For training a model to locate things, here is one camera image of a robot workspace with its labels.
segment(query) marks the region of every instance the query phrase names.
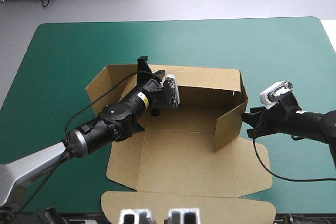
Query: cardboard box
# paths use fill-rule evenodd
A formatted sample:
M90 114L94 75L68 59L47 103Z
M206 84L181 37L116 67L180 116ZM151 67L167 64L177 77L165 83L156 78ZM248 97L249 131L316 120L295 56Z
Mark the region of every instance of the cardboard box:
M272 223L274 206L238 199L271 187L271 176L255 157L250 140L239 137L247 94L239 70L150 65L153 72L176 75L181 107L145 112L146 131L114 142L107 177L138 192L106 192L101 199L107 218L117 223L124 208L149 208L163 223L170 208L197 207L202 223ZM137 65L106 66L87 86L96 99ZM134 86L136 76L120 85L93 109L99 113ZM267 149L258 145L269 166Z

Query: gray floor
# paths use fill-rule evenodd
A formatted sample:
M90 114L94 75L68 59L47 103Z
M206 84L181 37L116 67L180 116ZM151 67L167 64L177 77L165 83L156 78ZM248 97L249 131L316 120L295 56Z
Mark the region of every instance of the gray floor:
M315 16L336 19L336 0L8 0L0 4L0 105L41 23Z

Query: green mat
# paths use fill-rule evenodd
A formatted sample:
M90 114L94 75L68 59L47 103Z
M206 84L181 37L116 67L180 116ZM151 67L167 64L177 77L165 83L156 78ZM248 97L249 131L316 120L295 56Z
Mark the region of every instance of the green mat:
M34 34L0 110L0 162L7 163L64 138L68 118L89 103L84 90L107 64L149 63L240 69L248 108L260 91L290 80L306 111L335 109L335 52L320 21L307 18L43 24ZM88 110L73 124L93 117ZM241 136L247 137L244 124ZM258 139L272 170L293 178L335 177L326 145L277 134ZM56 170L27 207L99 212L107 190L128 190L106 178L110 146ZM273 203L278 212L335 212L336 183L291 183L247 198Z

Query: robotic arm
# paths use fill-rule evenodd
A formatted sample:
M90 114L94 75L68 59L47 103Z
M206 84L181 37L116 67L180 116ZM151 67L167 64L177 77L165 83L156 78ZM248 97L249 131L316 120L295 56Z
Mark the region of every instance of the robotic arm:
M293 140L308 138L329 145L336 166L336 111L326 114L303 111L293 95L289 81L276 82L260 94L264 106L242 114L250 138L276 133L291 135Z
M74 157L83 158L112 141L131 137L135 123L147 109L153 116L158 116L161 107L179 107L175 77L167 74L163 81L165 71L152 73L147 59L138 59L136 86L118 103L104 107L95 119L71 130L68 143L62 141L12 163L0 165L0 219L11 218L12 210L22 205L25 189L52 170L61 157L61 163Z

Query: silver robotic arm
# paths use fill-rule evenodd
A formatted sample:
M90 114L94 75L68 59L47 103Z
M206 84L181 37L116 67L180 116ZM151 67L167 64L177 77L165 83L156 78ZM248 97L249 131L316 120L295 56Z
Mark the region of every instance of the silver robotic arm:
M0 165L0 211L20 208L26 188L49 172L66 150L63 142ZM67 153L62 162L69 159Z

